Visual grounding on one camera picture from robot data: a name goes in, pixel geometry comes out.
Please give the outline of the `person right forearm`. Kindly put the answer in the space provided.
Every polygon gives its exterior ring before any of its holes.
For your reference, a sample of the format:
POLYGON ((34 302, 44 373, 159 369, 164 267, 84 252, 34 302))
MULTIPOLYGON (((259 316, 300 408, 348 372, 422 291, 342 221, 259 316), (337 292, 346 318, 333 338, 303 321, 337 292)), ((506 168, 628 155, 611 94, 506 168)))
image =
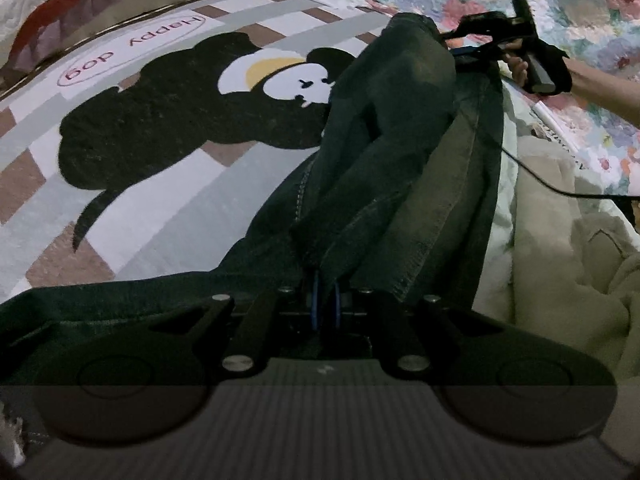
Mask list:
POLYGON ((602 107, 639 127, 640 84, 602 72, 589 65, 566 58, 564 63, 572 77, 573 96, 602 107))

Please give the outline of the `person right hand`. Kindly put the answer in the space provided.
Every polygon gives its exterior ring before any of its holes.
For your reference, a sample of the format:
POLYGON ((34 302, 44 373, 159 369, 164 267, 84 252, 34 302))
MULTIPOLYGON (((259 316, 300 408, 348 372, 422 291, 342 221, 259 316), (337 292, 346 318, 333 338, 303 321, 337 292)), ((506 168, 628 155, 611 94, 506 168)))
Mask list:
POLYGON ((523 40, 518 39, 503 46, 503 61, 509 67, 512 79, 523 88, 528 77, 528 63, 520 56, 523 40))

